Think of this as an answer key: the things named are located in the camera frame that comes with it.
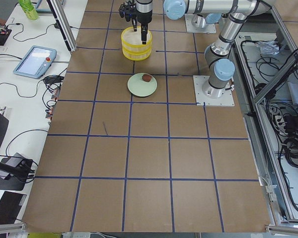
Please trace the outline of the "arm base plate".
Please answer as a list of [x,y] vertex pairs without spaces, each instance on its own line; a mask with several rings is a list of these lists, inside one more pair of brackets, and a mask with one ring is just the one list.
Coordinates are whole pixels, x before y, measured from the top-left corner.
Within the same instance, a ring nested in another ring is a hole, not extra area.
[[194,75],[193,84],[197,106],[234,107],[234,99],[229,82],[225,88],[215,89],[209,84],[209,76]]
[[215,24],[208,24],[204,17],[193,14],[185,15],[186,32],[215,34]]

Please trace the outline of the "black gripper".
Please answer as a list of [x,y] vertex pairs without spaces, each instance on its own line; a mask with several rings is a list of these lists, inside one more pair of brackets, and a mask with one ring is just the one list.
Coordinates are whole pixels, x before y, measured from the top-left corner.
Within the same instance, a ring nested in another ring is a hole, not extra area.
[[132,19],[134,32],[137,32],[137,21],[141,24],[141,41],[147,44],[148,24],[152,21],[153,0],[136,0],[137,20]]

